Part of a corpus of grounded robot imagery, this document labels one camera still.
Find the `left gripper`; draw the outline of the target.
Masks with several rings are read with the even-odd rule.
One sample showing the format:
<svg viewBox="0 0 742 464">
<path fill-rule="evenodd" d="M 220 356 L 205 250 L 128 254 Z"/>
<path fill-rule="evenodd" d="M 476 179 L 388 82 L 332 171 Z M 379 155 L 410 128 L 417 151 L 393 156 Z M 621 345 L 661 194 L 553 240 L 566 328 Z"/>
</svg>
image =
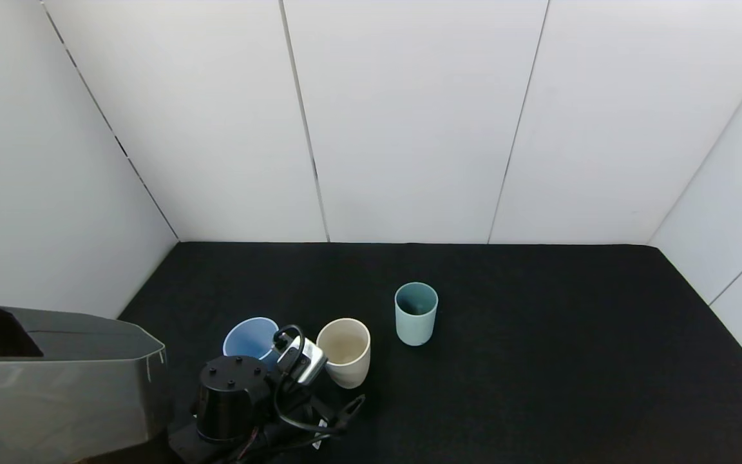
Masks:
<svg viewBox="0 0 742 464">
<path fill-rule="evenodd" d="M 359 413 L 365 400 L 365 394 L 360 394 L 337 411 L 335 407 L 324 402 L 324 400 L 317 396 L 311 396 L 293 403 L 289 411 L 289 417 L 306 425 L 331 428 L 335 429 L 335 432 L 346 432 L 350 422 Z M 319 450 L 329 440 L 329 437 L 323 438 L 323 435 L 319 433 L 297 430 L 292 436 L 291 445 L 301 447 L 304 441 L 313 438 L 319 438 L 319 440 L 311 441 L 306 446 L 315 450 Z"/>
</svg>

